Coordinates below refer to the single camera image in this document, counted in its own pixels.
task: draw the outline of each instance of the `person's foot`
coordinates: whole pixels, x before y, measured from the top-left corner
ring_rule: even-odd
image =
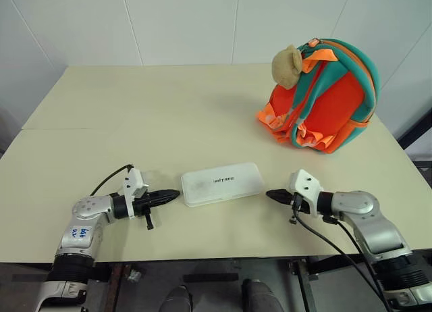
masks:
[[[244,280],[243,312],[284,312],[271,289],[259,280]]]
[[[159,312],[191,312],[192,309],[192,295],[185,285],[181,285],[168,294]]]

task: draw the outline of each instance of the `beige tabletop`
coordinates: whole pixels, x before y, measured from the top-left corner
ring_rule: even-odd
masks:
[[[0,261],[50,262],[72,205],[133,163],[151,190],[181,190],[184,172],[255,162],[265,189],[304,168],[328,191],[365,190],[414,249],[431,248],[432,191],[375,116],[331,155],[277,144],[255,120],[273,88],[269,65],[69,68],[0,160]],[[121,178],[99,194],[120,189]],[[105,228],[99,261],[334,253],[265,194],[202,207],[183,197]],[[304,220],[348,253],[336,226]]]

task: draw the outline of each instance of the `black wire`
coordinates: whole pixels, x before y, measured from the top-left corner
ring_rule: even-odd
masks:
[[[334,243],[332,243],[332,241],[327,239],[324,235],[315,231],[310,226],[308,226],[306,223],[304,223],[302,221],[302,219],[300,219],[298,217],[298,210],[293,210],[293,212],[294,212],[294,216],[296,217],[296,219],[300,222],[300,224],[306,230],[313,233],[315,236],[318,236],[321,240],[324,240],[326,243],[328,243],[330,246],[332,246],[338,253],[340,253],[343,257],[345,257],[350,262],[350,264],[356,269],[356,271],[358,271],[358,273],[362,276],[362,278],[365,280],[365,282],[372,288],[373,292],[381,299],[381,295],[379,294],[379,292],[373,287],[372,283],[366,278],[366,276],[363,274],[363,272],[360,270],[360,268],[357,266],[355,261],[352,260],[352,258],[350,256],[348,256],[345,252],[343,252],[338,246],[336,246]]]
[[[367,268],[367,270],[369,271],[369,273],[370,273],[370,275],[371,275],[371,277],[372,277],[373,283],[375,284],[375,286],[377,287],[377,289],[378,289],[378,291],[379,291],[379,293],[380,293],[381,300],[383,301],[383,303],[384,303],[384,305],[385,305],[385,308],[387,309],[387,311],[392,312],[392,310],[390,309],[390,306],[388,305],[387,300],[386,300],[385,297],[384,297],[383,290],[381,289],[381,287],[380,287],[380,285],[379,285],[379,283],[378,283],[378,280],[377,280],[377,278],[375,277],[375,273],[373,272],[372,266],[371,266],[371,264],[366,260],[365,255],[363,255],[362,249],[360,249],[360,247],[359,247],[358,244],[357,244],[357,241],[355,241],[354,237],[351,235],[351,233],[348,231],[348,229],[345,228],[345,226],[344,226],[342,223],[340,223],[339,221],[337,221],[337,224],[338,224],[338,226],[340,226],[340,227],[342,228],[342,230],[346,233],[346,235],[348,236],[348,238],[350,238],[352,244],[356,247],[357,251],[362,255],[363,260],[364,260],[364,264],[366,265],[366,268]]]
[[[102,180],[102,182],[99,185],[97,185],[97,187],[94,189],[94,191],[92,191],[92,193],[90,194],[90,196],[93,196],[94,194],[96,194],[96,192],[100,189],[100,187],[102,187],[104,185],[104,183],[106,183],[112,177],[114,177],[115,175],[117,175],[119,172],[121,172],[122,170],[125,170],[125,169],[128,169],[128,171],[130,171],[133,167],[134,167],[133,165],[124,165],[123,167],[115,170],[111,175],[109,175],[108,177],[106,177],[104,180]]]

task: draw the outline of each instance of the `backpack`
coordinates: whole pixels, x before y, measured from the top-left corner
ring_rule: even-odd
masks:
[[[277,142],[332,153],[367,127],[379,98],[379,77],[360,50],[335,39],[298,48],[302,70],[297,84],[279,84],[258,119]]]

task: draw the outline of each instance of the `gray floor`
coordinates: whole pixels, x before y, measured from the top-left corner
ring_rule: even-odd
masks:
[[[297,277],[286,263],[276,259],[224,261],[176,261],[140,263],[143,276],[138,283],[122,280],[116,312],[157,312],[166,294],[182,284],[185,274],[238,273],[236,282],[189,283],[195,312],[241,312],[240,286],[245,278],[261,279],[274,291],[285,312],[303,312]],[[43,272],[0,263],[0,311],[32,311]],[[364,281],[352,268],[320,274],[311,282],[318,311],[384,311]],[[85,306],[101,312],[107,285],[91,282]]]

